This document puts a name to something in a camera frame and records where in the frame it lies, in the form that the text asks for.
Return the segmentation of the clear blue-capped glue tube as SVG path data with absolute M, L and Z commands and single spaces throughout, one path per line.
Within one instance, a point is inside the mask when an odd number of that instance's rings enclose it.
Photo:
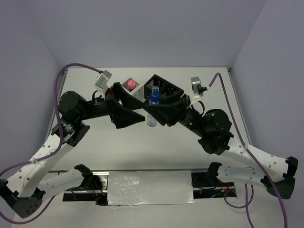
M 148 105 L 158 105 L 159 103 L 159 87 L 154 86 Z M 155 127 L 157 125 L 156 119 L 150 113 L 147 114 L 147 125 L 150 127 Z

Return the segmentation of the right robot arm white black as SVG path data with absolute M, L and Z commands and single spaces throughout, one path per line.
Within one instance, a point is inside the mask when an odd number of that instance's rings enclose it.
M 200 137 L 198 143 L 208 154 L 230 158 L 245 165 L 244 168 L 234 168 L 212 162 L 206 173 L 210 185 L 239 182 L 259 186 L 276 197 L 291 198 L 298 160 L 294 157 L 277 157 L 244 143 L 230 132 L 232 123 L 223 110 L 212 109 L 200 114 L 194 109 L 193 104 L 201 104 L 201 99 L 201 95 L 195 95 L 193 100 L 183 95 L 173 103 L 155 105 L 145 102 L 144 109 L 161 125 L 180 123 L 195 133 Z

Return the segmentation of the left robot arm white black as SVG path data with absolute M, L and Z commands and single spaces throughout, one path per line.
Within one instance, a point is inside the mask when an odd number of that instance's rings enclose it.
M 53 178 L 45 176 L 86 135 L 90 127 L 84 120 L 108 115 L 118 129 L 145 120 L 135 112 L 144 103 L 128 94 L 120 83 L 114 83 L 105 95 L 87 101 L 74 91 L 65 92 L 58 105 L 62 116 L 44 144 L 14 175 L 0 181 L 0 196 L 20 218 L 30 217 L 44 201 L 67 189 L 102 187 L 100 179 L 83 164 Z

